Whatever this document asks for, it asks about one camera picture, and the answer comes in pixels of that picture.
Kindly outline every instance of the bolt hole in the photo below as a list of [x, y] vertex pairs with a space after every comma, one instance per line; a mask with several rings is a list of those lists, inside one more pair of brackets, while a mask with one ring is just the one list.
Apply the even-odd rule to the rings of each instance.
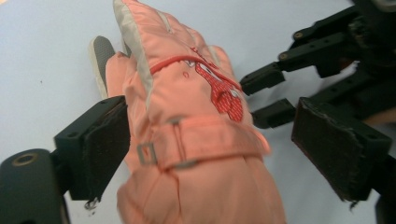
[[301, 32], [295, 33], [294, 37], [295, 38], [301, 38], [301, 37], [303, 37], [303, 33], [301, 33]]
[[281, 53], [278, 57], [280, 60], [285, 60], [288, 58], [288, 55], [286, 53]]
[[23, 166], [23, 165], [27, 165], [29, 163], [32, 163], [33, 161], [35, 161], [35, 159], [37, 158], [37, 154], [35, 153], [26, 153], [23, 154], [21, 156], [19, 156], [17, 159], [15, 159], [12, 164], [14, 166]]
[[76, 137], [78, 135], [78, 133], [73, 132], [67, 135], [67, 137]]

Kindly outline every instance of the glove strap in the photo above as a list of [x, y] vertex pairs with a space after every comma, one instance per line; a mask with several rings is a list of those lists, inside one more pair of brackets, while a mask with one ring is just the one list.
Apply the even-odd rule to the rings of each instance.
[[221, 116], [171, 120], [137, 147], [140, 162], [161, 169], [185, 168], [198, 161], [270, 152], [265, 138], [252, 127]]

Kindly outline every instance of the red embroidered logo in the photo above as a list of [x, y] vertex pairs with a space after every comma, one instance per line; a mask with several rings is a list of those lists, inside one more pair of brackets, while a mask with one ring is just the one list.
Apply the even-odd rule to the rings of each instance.
[[202, 63], [195, 64], [195, 71], [212, 87], [211, 101], [219, 113], [227, 113], [231, 120], [242, 120], [242, 103], [236, 87]]

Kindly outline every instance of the white background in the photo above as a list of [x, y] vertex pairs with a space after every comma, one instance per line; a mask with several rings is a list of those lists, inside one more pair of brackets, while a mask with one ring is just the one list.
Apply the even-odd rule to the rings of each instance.
[[[225, 48], [238, 78], [276, 61], [295, 31], [349, 6], [347, 0], [144, 2], [200, 31], [208, 44]], [[111, 1], [8, 0], [0, 6], [0, 162], [30, 148], [53, 150], [52, 137], [100, 100], [87, 51], [97, 35], [121, 50]], [[320, 79], [313, 68], [286, 79], [248, 97], [251, 109], [284, 97], [296, 103], [332, 82]], [[265, 163], [289, 223], [375, 223], [377, 194], [350, 212], [349, 203], [339, 200], [290, 141], [290, 130], [289, 124], [263, 131], [274, 151]], [[72, 223], [120, 223], [116, 192], [127, 177], [122, 165], [94, 215], [84, 210], [84, 202], [68, 201]]]

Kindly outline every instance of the glove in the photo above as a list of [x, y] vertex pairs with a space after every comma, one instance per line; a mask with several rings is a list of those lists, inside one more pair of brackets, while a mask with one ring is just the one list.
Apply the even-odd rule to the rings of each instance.
[[118, 193], [123, 221], [285, 223], [262, 163], [270, 148], [226, 53], [137, 1], [115, 0], [114, 10], [132, 51], [122, 60], [131, 133], [131, 176]]

